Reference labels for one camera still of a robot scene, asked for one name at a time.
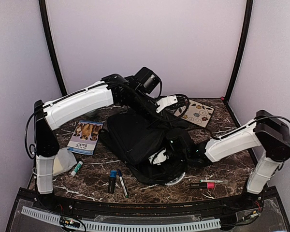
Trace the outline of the black student backpack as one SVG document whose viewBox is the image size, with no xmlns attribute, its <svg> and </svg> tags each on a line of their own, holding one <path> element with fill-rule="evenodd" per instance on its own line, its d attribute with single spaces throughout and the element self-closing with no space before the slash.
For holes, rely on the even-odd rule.
<svg viewBox="0 0 290 232">
<path fill-rule="evenodd" d="M 172 151 L 165 138 L 167 132 L 175 128 L 173 125 L 150 122 L 134 112 L 112 115 L 106 123 L 107 129 L 99 131 L 99 140 L 130 169 L 139 182 L 167 185 L 180 179 L 191 167 Z M 151 165 L 148 158 L 162 148 L 166 148 L 169 158 L 161 165 Z"/>
</svg>

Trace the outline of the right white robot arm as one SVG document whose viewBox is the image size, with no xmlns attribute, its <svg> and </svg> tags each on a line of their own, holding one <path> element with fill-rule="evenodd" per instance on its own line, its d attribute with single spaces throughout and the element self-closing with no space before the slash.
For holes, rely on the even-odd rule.
<svg viewBox="0 0 290 232">
<path fill-rule="evenodd" d="M 237 198 L 237 206 L 247 210 L 256 201 L 279 166 L 290 158 L 290 121 L 259 110 L 254 119 L 218 138 L 195 144 L 187 131 L 175 128 L 166 136 L 171 149 L 196 168 L 213 163 L 253 147 L 261 146 L 263 155 L 248 178 L 246 192 Z"/>
</svg>

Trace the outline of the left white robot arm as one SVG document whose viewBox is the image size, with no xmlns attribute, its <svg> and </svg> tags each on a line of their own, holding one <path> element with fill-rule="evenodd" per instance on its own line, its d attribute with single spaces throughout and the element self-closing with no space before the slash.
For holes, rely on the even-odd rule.
<svg viewBox="0 0 290 232">
<path fill-rule="evenodd" d="M 142 67 L 135 75 L 122 77 L 111 74 L 57 100 L 46 103 L 36 101 L 30 117 L 34 121 L 34 144 L 26 149 L 34 152 L 40 204 L 48 211 L 58 207 L 58 199 L 52 195 L 53 164 L 59 152 L 55 130 L 81 115 L 119 103 L 134 111 L 145 111 L 151 117 L 157 117 L 157 105 L 149 94 L 161 85 L 161 79 L 152 70 Z"/>
</svg>

